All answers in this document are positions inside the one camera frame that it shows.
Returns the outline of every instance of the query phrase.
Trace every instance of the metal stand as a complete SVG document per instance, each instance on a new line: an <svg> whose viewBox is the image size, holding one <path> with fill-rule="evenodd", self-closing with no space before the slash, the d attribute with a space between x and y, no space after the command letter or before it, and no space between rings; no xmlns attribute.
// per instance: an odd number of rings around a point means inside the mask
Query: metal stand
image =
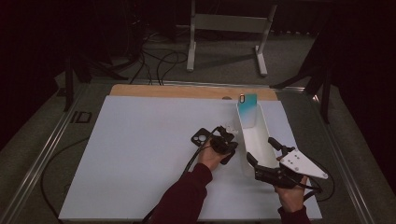
<svg viewBox="0 0 396 224"><path fill-rule="evenodd" d="M270 13L267 18L254 17L237 17L224 15L209 15L195 13L195 0L191 0L191 28L190 28L190 47L189 56L187 60L187 71L194 70L195 48L196 42L194 40L195 29L203 30L218 30L218 31L236 31L247 33L262 34L262 41L259 46L256 46L257 62L260 68L260 74L267 76L267 68L265 66L262 50L270 32L271 24L276 12L276 5L271 6Z"/></svg>

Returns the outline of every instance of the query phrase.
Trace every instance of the person's right hand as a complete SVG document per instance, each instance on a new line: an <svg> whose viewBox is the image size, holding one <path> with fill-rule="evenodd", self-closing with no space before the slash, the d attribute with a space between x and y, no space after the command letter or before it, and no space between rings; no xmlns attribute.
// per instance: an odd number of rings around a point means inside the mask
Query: person's right hand
<svg viewBox="0 0 396 224"><path fill-rule="evenodd" d="M301 183L306 185L308 177L305 175ZM285 212L293 213L303 209L304 207L304 188L296 185L293 189L282 189L274 186L275 192L279 196L280 203L282 204Z"/></svg>

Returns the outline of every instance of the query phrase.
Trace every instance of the gray carpet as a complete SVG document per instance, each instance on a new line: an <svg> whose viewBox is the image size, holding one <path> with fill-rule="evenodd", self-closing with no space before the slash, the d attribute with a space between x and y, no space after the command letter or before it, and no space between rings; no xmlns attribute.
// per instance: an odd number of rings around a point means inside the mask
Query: gray carpet
<svg viewBox="0 0 396 224"><path fill-rule="evenodd" d="M195 70L189 73L186 71L186 63L178 63L166 74L165 85L171 84L173 81L264 86L276 84L297 74L304 57L314 42L314 38L303 35L270 35L264 48L269 74L268 77L261 77L252 55L252 48L259 40L258 36L249 35L243 40L213 41L207 40L208 38L214 39L211 33L201 33L200 35L201 37L197 40ZM240 36L245 37L244 35L234 35L230 38ZM145 45L146 52L159 58L169 53L169 49L187 53L187 48L187 35L181 35L176 43L166 40L163 36L155 35ZM149 83L148 75L150 73L155 83L157 82L155 76L159 60L147 54L145 59L148 67L142 69L136 82ZM174 54L167 57L166 60L175 62L177 57ZM136 64L120 74L132 77L138 70L138 65ZM171 66L171 63L161 63L160 75ZM293 86L303 87L307 81L308 79L301 80ZM59 76L59 83L61 87L64 85L63 75ZM87 144L84 139L91 134L101 105L114 83L118 83L118 81L97 76L94 77L92 84L80 85L84 91L76 107L73 108L73 112L92 112L92 120L89 123L69 123L67 125L54 151L54 153L60 152L60 154L51 161L44 176L44 189L57 212L62 207L67 186L71 183ZM282 91L277 95L285 106L299 148L325 165L335 179L334 195L330 200L319 203L324 218L316 220L314 223L361 223L359 213L356 212L353 201L350 199L346 181L341 175L343 171L334 161L332 137L342 151L343 159L347 161L350 172L355 176L359 192L371 211L374 222L396 223L395 196L379 172L369 148L343 104L337 89L332 87L329 108L330 126L323 124L318 116L317 107L306 95L295 91ZM64 115L63 109L64 98L55 95L51 97L0 152L0 216L13 198L31 164L46 145L58 120ZM331 129L333 136L329 136L328 129ZM62 151L63 148L79 140L82 142ZM329 182L320 183L325 192L330 192L332 185ZM54 215L43 200L39 183L33 188L14 223L56 223ZM262 223L280 223L280 221L266 220Z"/></svg>

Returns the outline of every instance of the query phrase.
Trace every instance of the person's left hand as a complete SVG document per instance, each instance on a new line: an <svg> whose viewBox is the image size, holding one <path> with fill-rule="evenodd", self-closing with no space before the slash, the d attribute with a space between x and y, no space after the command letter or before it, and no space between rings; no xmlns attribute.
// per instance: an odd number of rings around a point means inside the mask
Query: person's left hand
<svg viewBox="0 0 396 224"><path fill-rule="evenodd" d="M221 155L217 153L212 146L210 146L210 139L204 145L204 149L199 153L198 162L207 166L210 171L214 171L221 162L222 159L226 158L229 154Z"/></svg>

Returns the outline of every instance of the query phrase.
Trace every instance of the table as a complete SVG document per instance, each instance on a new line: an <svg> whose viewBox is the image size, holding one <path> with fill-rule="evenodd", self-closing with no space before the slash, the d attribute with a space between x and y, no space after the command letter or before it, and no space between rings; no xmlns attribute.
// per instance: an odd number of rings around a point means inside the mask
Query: table
<svg viewBox="0 0 396 224"><path fill-rule="evenodd" d="M143 218L178 179L196 149L183 139L189 139L197 127L208 128L228 118L236 101L219 99L237 99L241 92L256 92L259 100L268 100L261 102L267 105L263 108L268 113L274 106L281 105L276 101L276 94L269 89L114 86L95 124L60 219ZM158 118L160 112L167 116ZM287 145L295 146L290 127L281 128L281 133L275 131L270 131L270 134L278 134L277 139L291 141ZM243 157L238 154L227 166L213 173L215 181L207 187L209 196L200 220L279 218L276 209L280 204L273 187L245 177L240 164ZM321 218L314 198L305 204L310 217Z"/></svg>
<svg viewBox="0 0 396 224"><path fill-rule="evenodd" d="M270 32L271 24L276 12L276 5L271 6L271 10L266 18L237 17L225 15L209 15L195 13L195 0L191 0L191 26L190 26L190 46L187 60L187 71L192 72L195 61L195 29L251 32L262 34L262 41L256 46L256 57L260 68L260 74L267 76L262 50Z"/></svg>

